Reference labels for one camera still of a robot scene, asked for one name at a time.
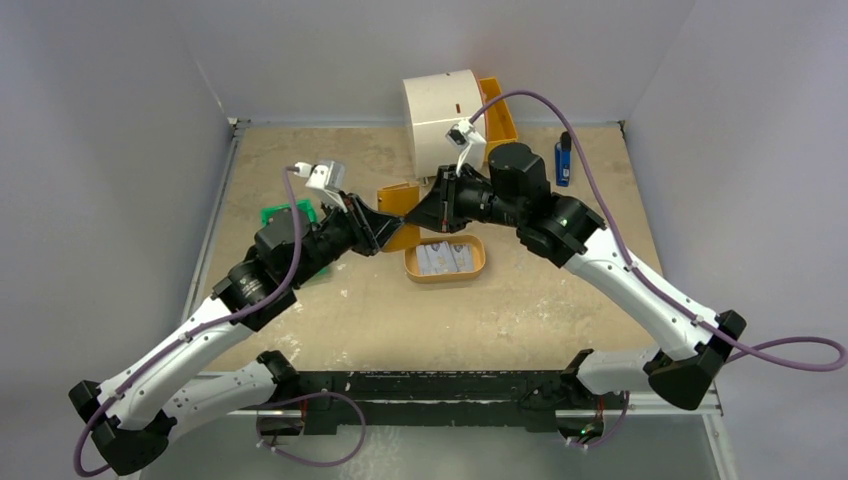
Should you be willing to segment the yellow leather card holder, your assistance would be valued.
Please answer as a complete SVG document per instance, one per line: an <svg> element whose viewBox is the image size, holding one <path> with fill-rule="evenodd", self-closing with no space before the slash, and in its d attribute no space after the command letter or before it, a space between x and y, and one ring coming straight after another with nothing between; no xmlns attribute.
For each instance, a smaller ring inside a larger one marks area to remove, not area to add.
<svg viewBox="0 0 848 480"><path fill-rule="evenodd" d="M377 210L405 217L420 201L418 183L404 182L377 190ZM415 248L420 244L421 231L418 226L404 224L383 247L386 253Z"/></svg>

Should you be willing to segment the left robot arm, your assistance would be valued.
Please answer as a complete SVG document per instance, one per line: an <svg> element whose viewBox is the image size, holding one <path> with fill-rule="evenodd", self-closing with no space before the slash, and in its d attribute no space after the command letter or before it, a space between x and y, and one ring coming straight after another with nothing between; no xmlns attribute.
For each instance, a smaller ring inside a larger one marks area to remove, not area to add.
<svg viewBox="0 0 848 480"><path fill-rule="evenodd" d="M92 441L118 475L155 461L188 431L242 407L284 409L302 393L300 374L279 351L215 380L189 383L212 360L292 307L295 291L348 251L380 252L399 231L398 215L369 208L345 194L313 222L297 209L277 211L236 264L176 331L134 365L101 383L83 380L69 398Z"/></svg>

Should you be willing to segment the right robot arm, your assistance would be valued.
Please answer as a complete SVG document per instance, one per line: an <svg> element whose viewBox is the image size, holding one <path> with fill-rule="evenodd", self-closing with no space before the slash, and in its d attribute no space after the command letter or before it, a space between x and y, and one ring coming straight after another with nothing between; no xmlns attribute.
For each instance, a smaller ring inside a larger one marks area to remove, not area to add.
<svg viewBox="0 0 848 480"><path fill-rule="evenodd" d="M527 250L583 279L619 306L654 340L641 350L581 351L561 381L564 399L584 407L599 395L652 391L694 410L728 360L745 319L717 313L683 294L617 244L605 220L585 203L552 191L544 160L523 143L496 147L488 174L439 167L431 190L407 223L455 233L472 221L512 227Z"/></svg>

